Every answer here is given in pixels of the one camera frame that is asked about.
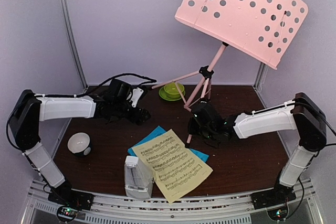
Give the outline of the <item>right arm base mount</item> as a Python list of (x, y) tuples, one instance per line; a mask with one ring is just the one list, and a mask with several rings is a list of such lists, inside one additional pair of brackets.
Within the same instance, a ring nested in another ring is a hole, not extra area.
[(266, 208), (267, 215), (272, 221), (284, 221), (289, 216), (288, 203), (296, 199), (295, 193), (288, 196), (276, 196), (273, 190), (260, 191), (251, 194), (254, 209)]

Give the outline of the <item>blue sheet music page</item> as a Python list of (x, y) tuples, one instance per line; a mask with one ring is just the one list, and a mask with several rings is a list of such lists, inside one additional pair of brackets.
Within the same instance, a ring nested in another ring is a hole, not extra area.
[[(138, 145), (141, 145), (141, 144), (144, 144), (144, 143), (146, 143), (146, 142), (148, 142), (148, 141), (150, 141), (150, 140), (152, 140), (152, 139), (154, 139), (154, 138), (156, 138), (156, 137), (158, 137), (158, 136), (160, 136), (160, 135), (162, 135), (162, 134), (164, 134), (166, 132), (166, 130), (164, 129), (164, 128), (162, 128), (162, 127), (160, 127), (160, 126), (157, 126), (148, 136), (146, 136), (144, 139), (142, 139), (140, 142), (138, 142), (138, 143), (136, 143), (135, 145), (134, 145), (134, 147), (135, 146), (138, 146)], [(200, 158), (203, 162), (207, 162), (207, 160), (208, 160), (208, 158), (209, 158), (209, 155), (207, 155), (207, 154), (204, 154), (204, 153), (202, 153), (202, 152), (200, 152), (200, 151), (197, 151), (197, 150), (194, 150), (194, 149), (191, 149), (190, 148), (190, 150), (191, 150), (191, 152), (193, 153), (193, 154), (195, 154), (198, 158)], [(135, 154), (135, 152), (133, 151), (133, 147), (131, 147), (131, 148), (129, 148), (128, 149), (128, 154), (130, 155), (130, 156), (136, 156), (136, 154)]]

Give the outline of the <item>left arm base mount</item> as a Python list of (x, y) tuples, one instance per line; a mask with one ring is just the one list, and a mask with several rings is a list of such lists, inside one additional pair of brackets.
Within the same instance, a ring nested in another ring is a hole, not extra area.
[(82, 210), (90, 210), (93, 203), (94, 195), (79, 191), (71, 191), (70, 197), (65, 200), (55, 192), (49, 193), (48, 200), (59, 204), (56, 210), (56, 217), (61, 222), (69, 223), (76, 219)]

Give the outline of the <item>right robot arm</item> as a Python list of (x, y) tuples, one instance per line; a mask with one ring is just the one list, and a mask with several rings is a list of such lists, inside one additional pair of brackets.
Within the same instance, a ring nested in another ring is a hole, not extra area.
[(274, 204), (289, 198), (300, 175), (319, 152), (328, 146), (327, 129), (332, 128), (324, 112), (302, 92), (297, 93), (294, 99), (278, 106), (234, 114), (226, 118), (223, 118), (207, 101), (202, 101), (191, 110), (191, 113), (186, 147), (189, 147), (194, 135), (219, 144), (224, 140), (230, 140), (232, 136), (246, 139), (285, 130), (298, 132), (297, 147), (279, 172), (273, 189), (267, 193), (266, 197)]

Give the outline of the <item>yellow sheet music page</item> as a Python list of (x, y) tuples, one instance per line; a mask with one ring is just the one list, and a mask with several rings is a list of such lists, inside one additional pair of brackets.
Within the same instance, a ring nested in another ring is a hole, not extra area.
[(169, 204), (193, 191), (213, 172), (172, 129), (132, 149), (153, 172), (154, 181)]

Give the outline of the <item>pink music stand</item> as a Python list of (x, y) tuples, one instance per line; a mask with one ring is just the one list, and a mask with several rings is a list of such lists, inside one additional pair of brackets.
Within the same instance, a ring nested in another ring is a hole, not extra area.
[(214, 67), (228, 47), (234, 47), (276, 69), (308, 14), (303, 0), (183, 0), (175, 19), (221, 42), (184, 108), (191, 112), (211, 97)]

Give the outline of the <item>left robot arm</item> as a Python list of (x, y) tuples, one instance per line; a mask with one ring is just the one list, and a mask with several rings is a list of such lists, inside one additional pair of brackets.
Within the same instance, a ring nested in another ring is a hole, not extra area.
[(146, 95), (147, 84), (155, 79), (134, 74), (143, 80), (135, 86), (124, 82), (125, 73), (105, 80), (108, 88), (96, 93), (96, 88), (81, 94), (38, 94), (24, 90), (18, 98), (6, 122), (6, 137), (10, 145), (19, 150), (32, 167), (47, 182), (51, 194), (64, 205), (71, 205), (76, 197), (71, 183), (65, 178), (44, 148), (40, 126), (55, 126), (71, 119), (104, 119), (107, 123), (126, 119), (142, 125), (150, 117), (148, 110), (138, 107)]

